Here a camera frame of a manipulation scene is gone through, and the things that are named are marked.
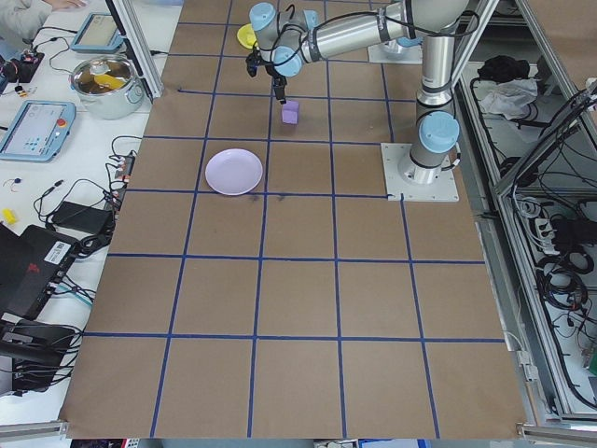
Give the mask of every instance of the person's hand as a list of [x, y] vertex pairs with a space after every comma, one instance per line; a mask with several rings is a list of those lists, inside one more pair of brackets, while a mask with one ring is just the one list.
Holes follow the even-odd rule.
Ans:
[[52, 6], [52, 11], [57, 9], [67, 9], [69, 7], [84, 7], [87, 5], [82, 0], [44, 0], [48, 5]]

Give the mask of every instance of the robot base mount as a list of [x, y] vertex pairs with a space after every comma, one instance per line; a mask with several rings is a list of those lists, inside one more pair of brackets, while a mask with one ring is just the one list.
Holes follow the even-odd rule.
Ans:
[[[400, 201], [404, 197], [404, 201], [409, 202], [457, 203], [458, 190], [452, 171], [440, 171], [437, 179], [428, 185], [408, 182], [398, 172], [398, 164], [403, 157], [409, 156], [410, 147], [410, 144], [382, 143], [383, 174], [388, 200]], [[450, 165], [448, 156], [444, 165]]]

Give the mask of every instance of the yellow object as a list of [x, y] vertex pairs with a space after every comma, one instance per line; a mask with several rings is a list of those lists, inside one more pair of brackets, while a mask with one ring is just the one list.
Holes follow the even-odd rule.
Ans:
[[243, 25], [236, 33], [236, 38], [239, 39], [239, 43], [246, 49], [252, 49], [257, 42], [251, 23]]
[[99, 84], [102, 87], [109, 87], [113, 91], [124, 86], [124, 81], [118, 79], [117, 77], [111, 77], [106, 73], [102, 75], [95, 75], [93, 76], [93, 79], [95, 80], [96, 84]]
[[6, 222], [6, 224], [8, 224], [9, 226], [12, 226], [14, 223], [18, 221], [15, 213], [8, 208], [2, 210], [2, 216], [4, 217], [4, 221]]

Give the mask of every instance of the metal base plate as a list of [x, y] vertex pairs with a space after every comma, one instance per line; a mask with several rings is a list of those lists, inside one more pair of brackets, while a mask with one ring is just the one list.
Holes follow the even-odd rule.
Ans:
[[[398, 172], [398, 161], [410, 151], [410, 144], [382, 143], [383, 173], [389, 201], [457, 203], [458, 190], [452, 171], [442, 171], [431, 185], [413, 185]], [[444, 164], [450, 164], [448, 156]]]
[[420, 45], [410, 47], [400, 54], [392, 54], [385, 51], [383, 47], [383, 44], [378, 44], [367, 48], [370, 63], [422, 63], [423, 48]]

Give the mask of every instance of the white cloth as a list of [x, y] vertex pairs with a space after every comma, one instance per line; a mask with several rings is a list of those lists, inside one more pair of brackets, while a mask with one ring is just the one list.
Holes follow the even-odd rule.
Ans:
[[515, 79], [498, 84], [481, 100], [484, 113], [503, 115], [506, 119], [521, 119], [529, 113], [529, 105], [537, 97], [534, 79]]
[[50, 12], [52, 6], [43, 0], [0, 0], [0, 35], [34, 39]]

